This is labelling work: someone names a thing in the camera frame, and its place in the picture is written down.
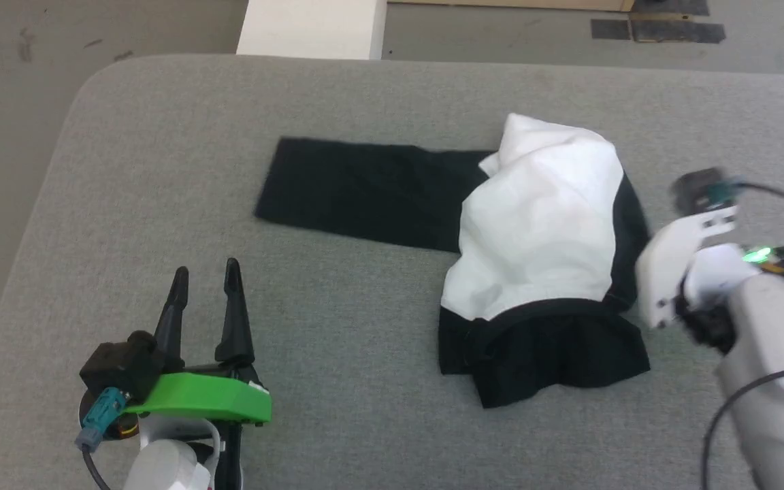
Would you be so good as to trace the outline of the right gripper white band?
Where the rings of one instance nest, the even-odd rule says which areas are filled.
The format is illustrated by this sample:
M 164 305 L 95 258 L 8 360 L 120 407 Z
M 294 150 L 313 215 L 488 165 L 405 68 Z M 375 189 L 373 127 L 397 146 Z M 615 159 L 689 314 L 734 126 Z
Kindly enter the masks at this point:
M 706 238 L 735 228 L 737 213 L 737 207 L 726 207 L 680 217 L 650 239 L 636 263 L 638 313 L 648 329 L 673 322 L 672 302 L 689 263 Z

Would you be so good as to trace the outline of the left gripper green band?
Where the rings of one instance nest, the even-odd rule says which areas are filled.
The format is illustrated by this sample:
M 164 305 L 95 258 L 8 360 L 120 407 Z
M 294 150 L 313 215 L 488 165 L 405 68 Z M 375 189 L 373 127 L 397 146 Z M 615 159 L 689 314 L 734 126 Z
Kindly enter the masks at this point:
M 178 267 L 154 338 L 163 372 L 181 372 L 182 319 L 188 304 L 189 272 Z M 214 359 L 223 365 L 255 362 L 242 269 L 230 257 L 224 279 L 226 314 Z M 165 374 L 149 397 L 125 412 L 139 418 L 140 450 L 127 489 L 243 489 L 242 428 L 272 420 L 273 401 L 260 382 L 230 376 Z

